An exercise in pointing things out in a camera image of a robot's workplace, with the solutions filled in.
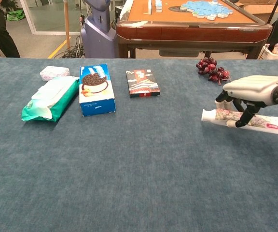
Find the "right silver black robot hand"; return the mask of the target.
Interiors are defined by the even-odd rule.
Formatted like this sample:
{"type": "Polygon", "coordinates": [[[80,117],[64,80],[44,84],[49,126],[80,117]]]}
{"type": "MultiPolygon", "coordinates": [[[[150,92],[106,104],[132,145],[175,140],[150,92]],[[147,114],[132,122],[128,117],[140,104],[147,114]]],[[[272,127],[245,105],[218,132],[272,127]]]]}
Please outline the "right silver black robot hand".
{"type": "Polygon", "coordinates": [[[215,102],[232,102],[242,116],[226,124],[233,128],[244,127],[261,108],[278,105],[278,76],[251,75],[234,80],[222,87],[215,102]]]}

